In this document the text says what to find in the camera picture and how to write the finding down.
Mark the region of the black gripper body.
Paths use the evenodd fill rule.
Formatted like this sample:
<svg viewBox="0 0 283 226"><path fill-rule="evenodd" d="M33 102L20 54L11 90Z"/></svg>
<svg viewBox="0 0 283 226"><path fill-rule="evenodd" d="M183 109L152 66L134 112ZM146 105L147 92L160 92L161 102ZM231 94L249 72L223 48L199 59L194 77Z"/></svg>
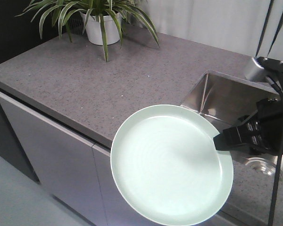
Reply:
<svg viewBox="0 0 283 226"><path fill-rule="evenodd" d="M282 101L265 98L258 101L256 106L256 113L243 122L255 129L255 135L251 137L251 147L261 153L278 155L283 134Z"/></svg>

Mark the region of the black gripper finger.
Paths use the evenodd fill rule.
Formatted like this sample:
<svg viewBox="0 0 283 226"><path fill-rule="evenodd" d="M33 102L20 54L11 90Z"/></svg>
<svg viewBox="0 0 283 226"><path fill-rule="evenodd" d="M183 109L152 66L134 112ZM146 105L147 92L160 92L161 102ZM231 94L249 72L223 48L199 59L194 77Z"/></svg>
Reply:
<svg viewBox="0 0 283 226"><path fill-rule="evenodd" d="M224 129L213 138L218 151L250 151L255 129L247 124Z"/></svg>

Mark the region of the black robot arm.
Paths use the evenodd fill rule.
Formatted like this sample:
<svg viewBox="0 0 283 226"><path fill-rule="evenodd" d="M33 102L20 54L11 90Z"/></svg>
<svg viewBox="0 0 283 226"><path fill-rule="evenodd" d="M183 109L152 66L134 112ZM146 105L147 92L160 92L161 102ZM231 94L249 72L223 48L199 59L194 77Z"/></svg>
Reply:
<svg viewBox="0 0 283 226"><path fill-rule="evenodd" d="M255 112L213 138L215 148L249 155L283 154L283 61L253 57L245 73L250 81L268 82L280 97L259 100Z"/></svg>

